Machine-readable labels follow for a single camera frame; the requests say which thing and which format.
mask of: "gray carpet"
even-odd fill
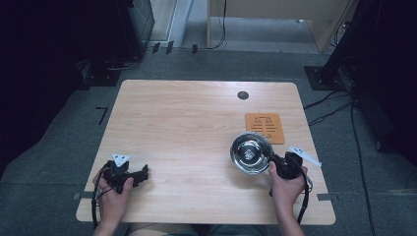
[[[134,69],[124,71],[115,88],[77,90],[50,125],[43,139],[9,164],[0,182],[0,235],[91,235],[92,224],[75,215],[79,201],[74,193],[84,189],[120,84],[127,79],[293,82],[304,105],[323,98],[328,91],[313,91],[303,67],[322,66],[325,54],[175,49],[147,52]],[[350,102],[335,98],[306,110],[309,121]],[[99,125],[102,110],[109,107]],[[415,192],[417,174],[405,158],[380,153],[360,110],[353,110],[362,149],[366,184],[376,235],[417,235]],[[352,132],[350,108],[311,127],[318,156],[332,195],[336,223],[303,225],[307,235],[371,235],[360,175],[358,151]],[[123,235],[121,225],[117,235]],[[269,228],[270,235],[277,232]]]

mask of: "right hand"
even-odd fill
[[[307,175],[307,167],[302,166],[304,173]],[[300,174],[295,179],[282,179],[276,173],[276,165],[273,161],[269,162],[268,168],[270,180],[272,181],[272,197],[275,207],[281,210],[291,210],[298,196],[304,190],[304,178]]]

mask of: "light floor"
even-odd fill
[[[172,22],[163,24],[165,40],[152,35],[149,45],[157,42],[163,45],[174,40],[174,47],[192,48],[193,44],[197,44],[199,48],[207,48],[207,0],[195,0],[191,9],[191,0],[176,0],[175,5],[172,2],[175,0],[151,0],[156,26],[154,31],[160,30],[157,26],[160,22],[167,19],[172,19]],[[211,18],[210,47],[217,46],[221,37],[222,19]],[[225,19],[225,41],[217,50],[321,53],[305,22],[240,18]],[[329,46],[323,53],[331,54],[332,51],[333,47]]]

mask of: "black circle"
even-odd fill
[[[239,97],[242,100],[246,100],[246,99],[248,99],[249,94],[247,92],[245,92],[245,91],[239,91],[237,93],[237,97]]]

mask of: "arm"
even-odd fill
[[[303,170],[307,174],[307,168],[303,166]],[[293,213],[294,203],[304,190],[303,176],[300,175],[293,180],[282,179],[276,174],[276,166],[272,161],[269,163],[268,172],[272,181],[273,206],[281,234],[304,235]]]
[[[98,183],[98,188],[105,192],[110,187],[107,185],[104,178],[101,178]],[[118,194],[116,191],[110,190],[98,198],[101,220],[94,230],[94,236],[107,236],[114,234],[128,208],[132,188],[133,178],[129,178],[123,186],[122,194]]]

